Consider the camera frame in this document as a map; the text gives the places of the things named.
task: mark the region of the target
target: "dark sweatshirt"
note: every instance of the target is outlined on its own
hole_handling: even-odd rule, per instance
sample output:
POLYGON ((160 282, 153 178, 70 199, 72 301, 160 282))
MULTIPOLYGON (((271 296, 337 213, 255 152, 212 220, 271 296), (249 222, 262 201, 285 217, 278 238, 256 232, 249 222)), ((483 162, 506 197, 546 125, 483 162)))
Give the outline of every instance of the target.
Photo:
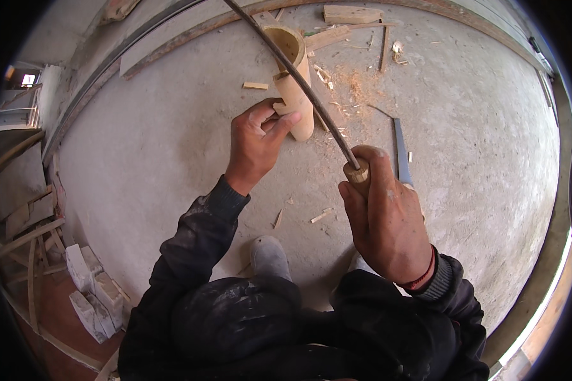
MULTIPOLYGON (((479 360, 486 340, 480 303, 473 286, 462 278, 461 264, 436 249, 434 276, 423 290, 410 292, 413 297, 401 296, 383 278, 356 270, 338 286, 331 301, 335 312, 301 313, 297 322, 304 323, 287 343, 226 363, 194 360, 189 354, 195 347, 183 354, 187 337, 175 335, 172 326, 183 298, 191 299, 214 283, 246 283, 237 278, 208 280, 229 249, 237 216, 249 201, 250 196, 238 194, 223 176, 181 216, 175 236, 161 245, 150 288, 132 310, 119 352, 122 380, 488 378, 489 369, 479 360)), ((277 294, 298 293, 281 278, 269 282, 277 294)), ((291 298, 289 308, 295 310, 297 296, 291 298)))

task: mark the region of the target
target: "gray shoe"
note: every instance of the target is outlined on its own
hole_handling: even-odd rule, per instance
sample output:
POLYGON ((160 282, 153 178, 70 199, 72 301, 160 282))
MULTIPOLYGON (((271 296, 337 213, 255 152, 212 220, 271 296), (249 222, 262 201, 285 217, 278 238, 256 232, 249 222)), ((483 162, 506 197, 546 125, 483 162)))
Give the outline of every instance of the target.
POLYGON ((368 265, 368 263, 366 263, 366 261, 364 260, 364 258, 362 258, 362 255, 360 255, 358 251, 352 257, 352 262, 350 262, 350 267, 348 268, 348 272, 353 270, 364 270, 370 272, 371 274, 380 276, 377 272, 375 272, 371 268, 371 266, 368 265))
POLYGON ((255 239, 250 248, 250 264, 255 275, 273 275, 290 280, 286 253, 277 238, 262 235, 255 239))

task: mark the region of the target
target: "ribbed cuff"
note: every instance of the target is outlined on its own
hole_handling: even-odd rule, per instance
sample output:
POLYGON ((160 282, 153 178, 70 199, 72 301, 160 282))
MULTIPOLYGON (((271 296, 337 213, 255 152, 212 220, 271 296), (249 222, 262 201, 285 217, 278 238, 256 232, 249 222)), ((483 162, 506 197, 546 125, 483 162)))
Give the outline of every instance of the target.
POLYGON ((206 205, 215 216, 233 221, 240 215, 248 202, 250 202, 250 195, 244 197, 234 191, 222 175, 208 195, 206 205))
POLYGON ((434 249, 435 268, 430 283, 424 290, 417 292, 414 290, 407 291, 411 296, 425 302, 439 300, 447 293, 451 280, 453 279, 451 264, 439 254, 439 251, 434 246, 432 246, 432 248, 434 249))

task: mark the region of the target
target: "window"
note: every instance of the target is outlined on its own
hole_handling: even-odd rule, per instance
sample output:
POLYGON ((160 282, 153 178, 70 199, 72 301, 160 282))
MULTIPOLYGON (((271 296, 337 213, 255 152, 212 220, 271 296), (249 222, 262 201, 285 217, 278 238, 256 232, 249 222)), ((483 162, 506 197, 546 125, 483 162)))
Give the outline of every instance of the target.
POLYGON ((23 81, 21 81, 21 87, 32 87, 36 76, 33 74, 24 74, 23 81))

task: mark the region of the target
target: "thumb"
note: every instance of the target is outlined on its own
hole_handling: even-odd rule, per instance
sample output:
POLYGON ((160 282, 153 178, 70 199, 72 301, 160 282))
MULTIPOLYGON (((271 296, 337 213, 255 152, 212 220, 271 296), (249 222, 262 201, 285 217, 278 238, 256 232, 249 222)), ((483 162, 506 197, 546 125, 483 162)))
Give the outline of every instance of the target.
POLYGON ((354 240, 361 240, 368 230, 368 215, 366 214, 366 200, 347 181, 339 184, 339 194, 343 198, 345 213, 348 214, 350 227, 354 240))
POLYGON ((301 120, 301 118, 301 113, 298 111, 282 115, 271 130, 267 132, 267 137, 273 140, 282 141, 286 135, 288 135, 292 127, 301 120))

